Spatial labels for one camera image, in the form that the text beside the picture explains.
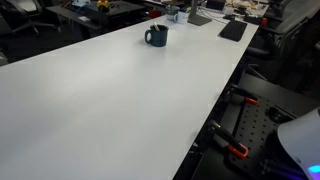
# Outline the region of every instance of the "office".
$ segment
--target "office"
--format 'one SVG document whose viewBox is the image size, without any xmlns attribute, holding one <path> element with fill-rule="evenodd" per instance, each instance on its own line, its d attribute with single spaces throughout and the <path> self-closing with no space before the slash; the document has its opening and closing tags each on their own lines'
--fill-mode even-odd
<svg viewBox="0 0 320 180">
<path fill-rule="evenodd" d="M 297 19 L 286 13 L 305 13 L 294 21 L 302 24 L 299 29 L 290 30 L 281 21 L 271 30 L 272 4 L 262 0 L 207 2 L 200 8 L 190 8 L 190 2 L 165 2 L 170 8 L 151 1 L 100 3 L 109 7 L 98 11 L 105 15 L 101 21 L 86 7 L 52 3 L 32 23 L 54 27 L 36 30 L 35 23 L 17 30 L 28 20 L 9 22 L 0 12 L 8 25 L 1 36 L 8 64 L 0 67 L 0 179 L 312 179 L 317 174 L 319 162 L 304 164 L 304 156 L 292 158 L 290 150 L 277 149 L 286 134 L 278 130 L 319 106 L 316 96 L 288 87 L 297 86 L 315 64 L 297 63 L 303 71 L 294 69 L 281 86 L 273 75 L 295 48 L 285 40 L 308 27 L 305 18 L 316 15 L 319 2 L 290 2 L 296 5 L 286 6 L 283 22 Z M 308 7 L 318 9 L 299 9 Z M 239 28 L 223 31 L 228 25 Z M 265 49 L 254 46 L 260 40 L 270 48 L 263 55 Z M 304 58 L 316 62 L 317 53 L 315 45 Z M 299 137 L 311 139 L 311 132 Z"/>
</svg>

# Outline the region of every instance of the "white table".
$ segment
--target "white table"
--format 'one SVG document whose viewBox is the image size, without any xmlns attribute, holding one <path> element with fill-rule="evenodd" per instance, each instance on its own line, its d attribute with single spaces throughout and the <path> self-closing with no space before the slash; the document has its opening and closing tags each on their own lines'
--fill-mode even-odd
<svg viewBox="0 0 320 180">
<path fill-rule="evenodd" d="M 258 26 L 155 21 L 0 68 L 0 179 L 172 179 Z"/>
</svg>

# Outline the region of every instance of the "mug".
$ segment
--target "mug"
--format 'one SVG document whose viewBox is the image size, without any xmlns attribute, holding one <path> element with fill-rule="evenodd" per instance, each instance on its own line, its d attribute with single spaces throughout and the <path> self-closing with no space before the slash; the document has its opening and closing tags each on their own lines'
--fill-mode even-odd
<svg viewBox="0 0 320 180">
<path fill-rule="evenodd" d="M 154 26 L 150 26 L 150 29 L 147 30 L 144 34 L 144 40 L 146 43 L 151 44 L 155 47 L 163 47 L 167 44 L 167 36 L 169 28 L 164 25 L 158 25 L 160 31 L 157 31 Z"/>
<path fill-rule="evenodd" d="M 189 13 L 179 11 L 178 14 L 174 15 L 174 21 L 179 24 L 186 24 L 188 22 Z"/>
<path fill-rule="evenodd" d="M 166 7 L 166 17 L 168 20 L 173 21 L 174 15 L 176 15 L 179 11 L 178 6 L 167 6 Z"/>
</svg>

